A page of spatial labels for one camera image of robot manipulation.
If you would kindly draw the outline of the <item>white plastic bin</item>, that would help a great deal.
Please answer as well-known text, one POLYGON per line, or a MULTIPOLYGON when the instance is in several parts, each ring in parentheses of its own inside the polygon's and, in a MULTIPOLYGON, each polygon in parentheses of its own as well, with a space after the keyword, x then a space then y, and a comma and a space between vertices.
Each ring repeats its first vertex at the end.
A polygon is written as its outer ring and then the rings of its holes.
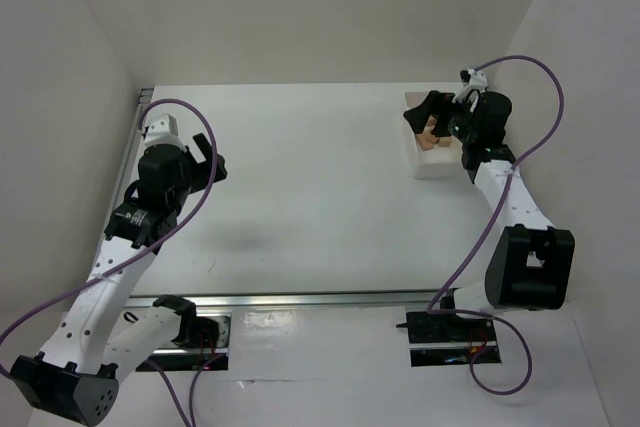
POLYGON ((402 135, 412 176, 415 179, 435 179, 460 176, 465 173, 461 164, 462 144, 455 137, 448 148, 437 145, 429 151, 422 151, 415 135, 402 115, 402 135))

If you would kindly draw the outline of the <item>short rectangular wood block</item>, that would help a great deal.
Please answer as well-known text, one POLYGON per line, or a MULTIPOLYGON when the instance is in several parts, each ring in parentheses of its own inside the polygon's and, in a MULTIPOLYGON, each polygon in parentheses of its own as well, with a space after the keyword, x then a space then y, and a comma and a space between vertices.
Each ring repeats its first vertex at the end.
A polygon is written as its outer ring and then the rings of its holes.
POLYGON ((430 132, 416 134, 415 138, 422 151, 432 150, 439 143, 439 138, 430 132))

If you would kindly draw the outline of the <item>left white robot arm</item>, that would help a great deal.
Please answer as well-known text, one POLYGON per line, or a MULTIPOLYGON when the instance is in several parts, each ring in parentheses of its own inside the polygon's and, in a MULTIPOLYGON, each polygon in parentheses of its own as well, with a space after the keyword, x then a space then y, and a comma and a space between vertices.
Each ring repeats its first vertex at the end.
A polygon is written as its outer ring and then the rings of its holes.
POLYGON ((88 288, 76 297, 52 337, 33 356, 19 356, 10 378, 31 407, 84 426, 102 422, 120 384, 159 347, 213 351, 216 321, 196 305, 164 294, 144 317, 112 333, 133 288, 159 254, 159 240, 178 224, 189 195, 227 176, 225 160, 203 134, 193 138, 197 161, 174 134, 148 141, 138 177, 111 213, 88 288))

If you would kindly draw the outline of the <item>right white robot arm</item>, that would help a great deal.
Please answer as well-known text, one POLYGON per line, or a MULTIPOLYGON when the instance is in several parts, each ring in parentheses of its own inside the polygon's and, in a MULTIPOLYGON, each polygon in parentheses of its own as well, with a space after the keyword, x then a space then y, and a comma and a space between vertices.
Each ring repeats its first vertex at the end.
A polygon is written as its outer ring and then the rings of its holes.
POLYGON ((404 118, 432 138, 450 136, 462 145, 461 163, 493 213, 500 237, 483 281, 448 285, 436 311, 468 317, 474 312, 557 310, 565 301, 575 250, 573 234, 556 228, 526 188, 518 162, 505 143, 512 112, 508 97, 483 92, 477 99, 430 91, 404 118))

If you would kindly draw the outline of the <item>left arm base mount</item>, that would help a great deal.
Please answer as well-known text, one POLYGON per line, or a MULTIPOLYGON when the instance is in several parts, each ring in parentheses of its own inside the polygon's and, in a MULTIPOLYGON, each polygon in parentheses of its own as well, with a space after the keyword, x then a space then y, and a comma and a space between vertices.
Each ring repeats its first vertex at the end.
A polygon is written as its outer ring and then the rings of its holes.
POLYGON ((204 326, 183 346, 169 342, 153 352, 149 361, 166 372, 227 371, 231 316, 207 316, 204 326))

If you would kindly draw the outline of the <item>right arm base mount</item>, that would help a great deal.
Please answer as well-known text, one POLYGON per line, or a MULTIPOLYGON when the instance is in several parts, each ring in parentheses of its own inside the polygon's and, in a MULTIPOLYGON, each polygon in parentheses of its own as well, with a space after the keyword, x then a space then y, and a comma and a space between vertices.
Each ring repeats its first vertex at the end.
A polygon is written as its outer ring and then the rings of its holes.
POLYGON ((499 364, 497 336, 492 321, 455 315, 409 311, 396 328, 407 334, 412 367, 499 364))

